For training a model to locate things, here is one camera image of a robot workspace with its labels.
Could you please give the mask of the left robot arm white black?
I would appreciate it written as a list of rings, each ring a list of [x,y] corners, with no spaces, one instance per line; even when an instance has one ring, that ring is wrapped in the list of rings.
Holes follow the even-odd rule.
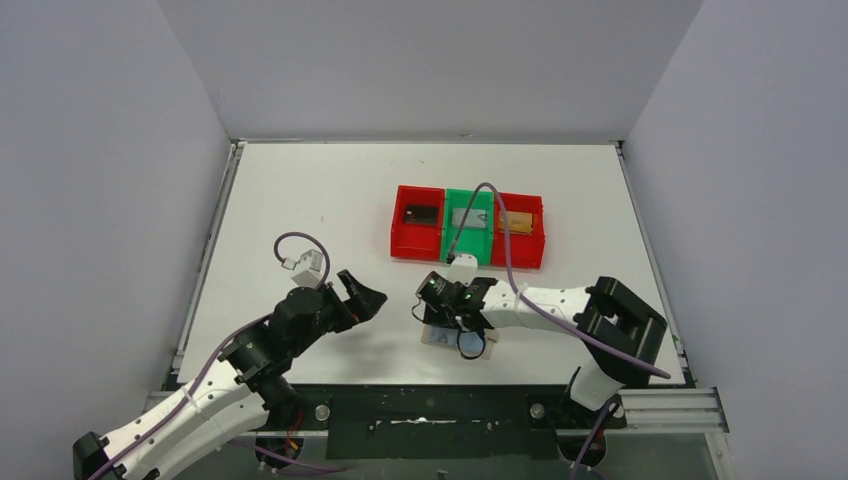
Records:
[[[294,359],[322,336],[371,320],[388,300],[347,270],[338,278],[345,299],[331,284],[292,289],[226,337],[183,387],[122,427],[76,440],[74,478],[172,479],[243,433],[289,423],[296,400],[284,375]]]

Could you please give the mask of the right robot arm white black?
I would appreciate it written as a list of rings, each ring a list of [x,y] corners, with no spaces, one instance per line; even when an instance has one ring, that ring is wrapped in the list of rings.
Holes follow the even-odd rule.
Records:
[[[571,424],[590,425],[602,406],[624,387],[643,388],[650,378],[668,378],[655,362],[667,331],[666,319],[615,278],[601,276],[587,287],[515,287],[491,277],[467,283],[431,272],[416,297],[423,322],[458,334],[524,328],[568,334],[580,340],[590,360],[578,368],[563,398]]]

